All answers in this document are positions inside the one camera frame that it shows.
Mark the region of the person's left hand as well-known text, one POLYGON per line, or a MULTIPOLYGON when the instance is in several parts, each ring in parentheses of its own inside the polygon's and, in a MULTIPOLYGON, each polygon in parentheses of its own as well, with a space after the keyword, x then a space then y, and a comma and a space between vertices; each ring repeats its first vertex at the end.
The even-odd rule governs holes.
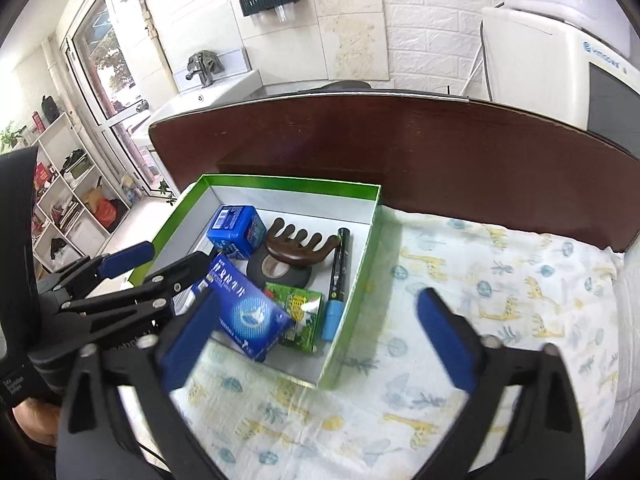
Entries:
POLYGON ((58 444, 61 409, 37 399, 26 399, 13 409, 13 415, 26 436, 47 446, 58 444))

